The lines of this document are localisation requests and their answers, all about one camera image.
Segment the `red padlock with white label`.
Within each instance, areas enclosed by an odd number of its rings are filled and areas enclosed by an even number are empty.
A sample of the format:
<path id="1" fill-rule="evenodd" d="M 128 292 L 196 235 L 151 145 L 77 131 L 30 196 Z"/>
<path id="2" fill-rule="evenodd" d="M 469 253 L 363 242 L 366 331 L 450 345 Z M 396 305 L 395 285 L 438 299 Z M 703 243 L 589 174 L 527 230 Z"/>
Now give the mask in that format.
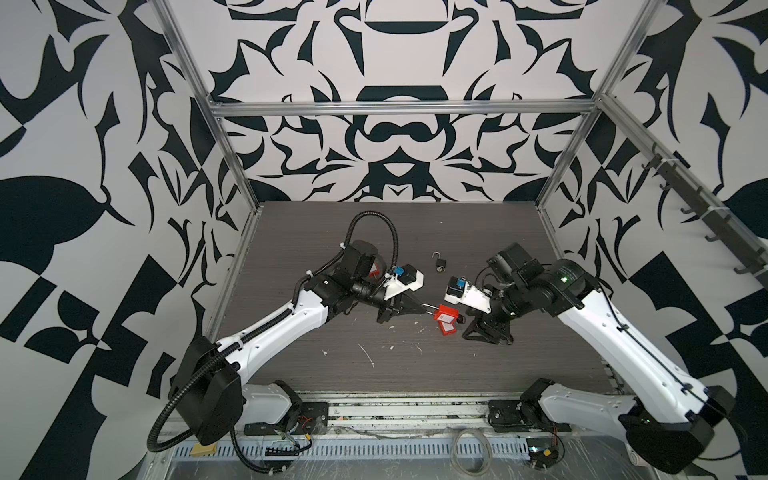
<path id="1" fill-rule="evenodd" d="M 461 314 L 457 309 L 445 305 L 434 306 L 423 303 L 422 307 L 434 320 L 445 324 L 454 324 L 461 317 Z"/>

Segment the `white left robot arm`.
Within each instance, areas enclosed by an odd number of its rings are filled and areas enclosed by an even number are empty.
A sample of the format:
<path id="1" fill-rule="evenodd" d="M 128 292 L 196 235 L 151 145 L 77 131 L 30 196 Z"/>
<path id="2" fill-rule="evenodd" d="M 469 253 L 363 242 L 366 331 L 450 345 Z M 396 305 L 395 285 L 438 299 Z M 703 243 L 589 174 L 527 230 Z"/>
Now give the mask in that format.
<path id="1" fill-rule="evenodd" d="M 338 253 L 307 271 L 286 304 L 230 336 L 217 341 L 202 336 L 190 343 L 168 402 L 149 430 L 148 451 L 162 452 L 190 437 L 210 445 L 251 424 L 290 434 L 302 409 L 295 391 L 283 381 L 260 387 L 254 395 L 245 394 L 244 386 L 293 342 L 359 304 L 376 309 L 379 324 L 425 313 L 415 295 L 424 275 L 398 258 L 392 220 L 373 210 L 356 214 Z"/>

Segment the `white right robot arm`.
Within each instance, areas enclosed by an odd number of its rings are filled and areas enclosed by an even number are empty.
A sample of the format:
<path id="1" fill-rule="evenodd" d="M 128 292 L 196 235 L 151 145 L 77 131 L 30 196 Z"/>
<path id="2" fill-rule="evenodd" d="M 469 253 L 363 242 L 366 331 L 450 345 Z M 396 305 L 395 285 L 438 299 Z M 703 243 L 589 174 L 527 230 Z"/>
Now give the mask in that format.
<path id="1" fill-rule="evenodd" d="M 584 339 L 630 388 L 627 395 L 597 394 L 539 378 L 518 399 L 490 404 L 488 421 L 496 431 L 582 427 L 623 441 L 667 474 L 701 458 L 735 406 L 725 388 L 706 386 L 677 366 L 577 263 L 542 264 L 513 243 L 487 264 L 496 285 L 453 277 L 446 287 L 446 301 L 466 306 L 472 318 L 463 338 L 510 345 L 511 323 L 542 311 Z"/>

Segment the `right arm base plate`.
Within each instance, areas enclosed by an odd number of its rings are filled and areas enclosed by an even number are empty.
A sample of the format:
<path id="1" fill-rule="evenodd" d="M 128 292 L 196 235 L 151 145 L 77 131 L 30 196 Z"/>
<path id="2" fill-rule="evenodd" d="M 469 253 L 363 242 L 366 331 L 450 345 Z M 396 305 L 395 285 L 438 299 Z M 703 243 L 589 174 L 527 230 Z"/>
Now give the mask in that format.
<path id="1" fill-rule="evenodd" d="M 488 408 L 487 422 L 496 433 L 572 431 L 569 424 L 550 420 L 533 402 L 494 399 Z"/>

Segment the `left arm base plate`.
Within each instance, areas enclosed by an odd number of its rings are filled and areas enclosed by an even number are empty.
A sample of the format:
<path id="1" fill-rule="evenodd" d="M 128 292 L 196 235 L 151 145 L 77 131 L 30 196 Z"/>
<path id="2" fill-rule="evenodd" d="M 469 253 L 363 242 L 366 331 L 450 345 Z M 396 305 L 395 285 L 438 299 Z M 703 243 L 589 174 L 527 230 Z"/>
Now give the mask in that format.
<path id="1" fill-rule="evenodd" d="M 277 424 L 249 423 L 244 426 L 243 433 L 246 436 L 311 434 L 327 426 L 328 416 L 328 402 L 303 402 L 300 406 L 292 406 Z"/>

